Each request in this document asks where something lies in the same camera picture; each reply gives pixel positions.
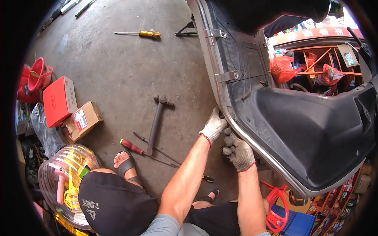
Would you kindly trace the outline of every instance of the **hinge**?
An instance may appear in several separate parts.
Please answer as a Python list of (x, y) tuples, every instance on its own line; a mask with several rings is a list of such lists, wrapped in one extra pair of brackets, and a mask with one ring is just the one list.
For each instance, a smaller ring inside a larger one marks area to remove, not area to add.
[(216, 83), (226, 82), (235, 79), (239, 79), (239, 72), (237, 70), (215, 75)]
[(223, 29), (206, 29), (205, 30), (205, 38), (208, 38), (208, 37), (225, 38), (225, 37), (227, 37), (227, 33)]

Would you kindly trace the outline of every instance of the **concrete floor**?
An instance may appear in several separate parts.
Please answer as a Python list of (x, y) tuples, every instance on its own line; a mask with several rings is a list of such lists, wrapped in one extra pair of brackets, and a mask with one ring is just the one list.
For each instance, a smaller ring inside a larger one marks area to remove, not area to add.
[[(150, 133), (157, 105), (156, 94), (175, 101), (176, 109), (163, 109), (156, 145), (183, 161), (216, 106), (197, 37), (175, 36), (190, 21), (184, 0), (97, 0), (79, 18), (80, 2), (59, 16), (31, 45), (26, 63), (43, 57), (54, 69), (53, 79), (63, 75), (74, 82), (78, 106), (97, 103), (104, 121), (78, 143), (92, 149), (104, 167), (113, 168), (115, 154), (122, 150), (121, 138), (142, 149), (147, 145), (132, 133)], [(115, 35), (117, 31), (161, 33), (160, 39)], [(237, 198), (237, 173), (220, 159), (223, 137), (210, 151), (205, 174), (214, 183), (203, 182), (197, 197), (220, 190), (217, 203)], [(138, 175), (149, 194), (161, 194), (176, 169), (133, 155)], [(154, 156), (169, 161), (159, 152)], [(262, 171), (260, 179), (281, 186), (272, 171)], [(269, 191), (262, 187), (265, 197)]]

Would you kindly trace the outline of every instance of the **red sign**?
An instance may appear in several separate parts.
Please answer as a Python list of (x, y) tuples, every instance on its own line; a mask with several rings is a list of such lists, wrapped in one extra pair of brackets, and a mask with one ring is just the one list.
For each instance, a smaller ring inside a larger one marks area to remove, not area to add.
[[(353, 29), (354, 33), (360, 39), (364, 39), (359, 29)], [(313, 38), (321, 38), (321, 37), (351, 37), (352, 35), (344, 27), (324, 27), (324, 28), (313, 28), (313, 29), (303, 29), (299, 31), (293, 31), (286, 34), (277, 35), (271, 37), (269, 42), (273, 45), (294, 42), (304, 39), (313, 39)]]

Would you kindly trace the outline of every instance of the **red box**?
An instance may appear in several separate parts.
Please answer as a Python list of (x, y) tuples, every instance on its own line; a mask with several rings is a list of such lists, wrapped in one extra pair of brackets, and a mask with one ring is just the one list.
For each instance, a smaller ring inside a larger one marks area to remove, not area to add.
[(77, 111), (75, 90), (72, 80), (62, 76), (43, 91), (47, 127), (60, 126)]

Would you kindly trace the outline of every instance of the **foot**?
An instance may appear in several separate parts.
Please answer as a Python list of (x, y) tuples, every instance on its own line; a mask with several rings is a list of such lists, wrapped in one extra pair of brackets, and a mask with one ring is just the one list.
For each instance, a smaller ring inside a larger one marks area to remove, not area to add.
[[(213, 192), (211, 192), (211, 193), (209, 193), (208, 197), (211, 197), (211, 199), (214, 200), (215, 194)], [(212, 206), (214, 206), (213, 204), (211, 204), (208, 201), (196, 201), (196, 202), (193, 202), (192, 205), (193, 205), (194, 209), (201, 209), (201, 208), (206, 208), (206, 207), (212, 207)]]
[[(116, 155), (116, 157), (114, 158), (114, 168), (118, 168), (119, 167), (119, 165), (122, 163), (122, 162), (124, 162), (125, 160), (127, 160), (127, 159), (129, 159), (130, 157), (129, 157), (129, 155), (127, 154), (127, 152), (121, 152), (121, 153), (118, 153), (117, 155)], [(132, 181), (132, 180), (129, 180), (130, 178), (132, 178), (132, 177), (135, 177), (135, 176), (137, 176), (137, 173), (136, 173), (136, 169), (135, 169), (135, 167), (133, 167), (133, 168), (130, 168), (130, 169), (128, 169), (126, 172), (125, 172), (125, 174), (124, 174), (124, 178), (125, 178), (125, 180), (126, 181), (128, 181), (128, 182), (130, 182), (130, 183), (132, 183), (132, 184), (135, 184), (135, 185), (138, 185), (138, 186), (140, 186), (141, 188), (143, 188), (140, 184), (138, 184), (137, 182), (134, 182), (134, 181)]]

